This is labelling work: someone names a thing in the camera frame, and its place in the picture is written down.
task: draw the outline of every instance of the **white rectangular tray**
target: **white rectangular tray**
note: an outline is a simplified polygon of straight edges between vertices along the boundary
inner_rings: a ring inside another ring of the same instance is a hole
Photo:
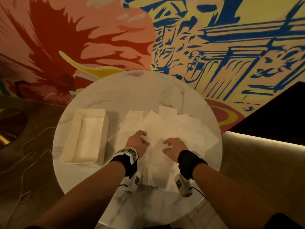
[[[94,138],[90,141],[92,151],[90,156],[77,157],[77,148],[84,118],[102,118],[102,125],[97,125]],[[75,112],[65,148],[61,156],[63,164],[96,167],[104,164],[105,147],[107,143],[109,120],[104,109],[79,109]]]

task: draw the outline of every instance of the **round table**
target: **round table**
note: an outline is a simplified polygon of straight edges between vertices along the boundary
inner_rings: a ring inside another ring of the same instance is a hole
[[[178,114],[189,114],[201,120],[219,138],[219,142],[207,151],[206,160],[219,170],[222,158],[222,142],[215,115],[194,89],[180,80],[153,71],[124,71],[102,78],[85,88],[67,106],[56,128],[53,141],[54,170],[64,193],[99,168],[86,168],[62,164],[60,157],[77,109],[105,109],[109,118],[108,137],[119,130],[119,123],[129,110],[153,110],[159,105],[178,109]],[[106,146],[105,163],[113,151]],[[197,192],[189,198],[141,185],[134,194],[117,192],[110,201],[100,223],[118,229],[143,228],[171,223],[193,210],[203,199]]]

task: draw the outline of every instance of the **black wrist strap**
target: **black wrist strap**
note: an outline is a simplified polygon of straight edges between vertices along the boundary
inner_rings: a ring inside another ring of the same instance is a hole
[[[117,161],[123,164],[123,166],[125,167],[125,177],[129,177],[129,179],[131,179],[132,175],[134,175],[135,172],[138,170],[137,162],[131,164],[130,157],[126,154],[115,156],[111,159],[110,162],[113,161]]]
[[[178,163],[181,175],[188,180],[193,179],[195,167],[201,163],[208,164],[205,160],[199,158],[189,150],[182,150],[178,156]]]

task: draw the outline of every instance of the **hand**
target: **hand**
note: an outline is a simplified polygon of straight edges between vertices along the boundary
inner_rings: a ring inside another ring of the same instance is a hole
[[[149,142],[146,142],[141,136],[146,136],[147,133],[139,130],[134,135],[128,138],[125,147],[133,147],[138,152],[139,158],[143,157],[146,153],[147,147],[149,146]]]
[[[188,150],[185,143],[179,138],[169,138],[166,139],[163,144],[172,146],[171,148],[166,148],[163,150],[163,153],[167,155],[174,162],[178,163],[178,156],[182,150]]]

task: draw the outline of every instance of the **mural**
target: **mural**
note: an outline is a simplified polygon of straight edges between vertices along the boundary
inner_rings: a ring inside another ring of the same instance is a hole
[[[305,71],[305,0],[1,0],[3,94],[66,106],[92,82],[153,70],[206,99],[222,132]]]

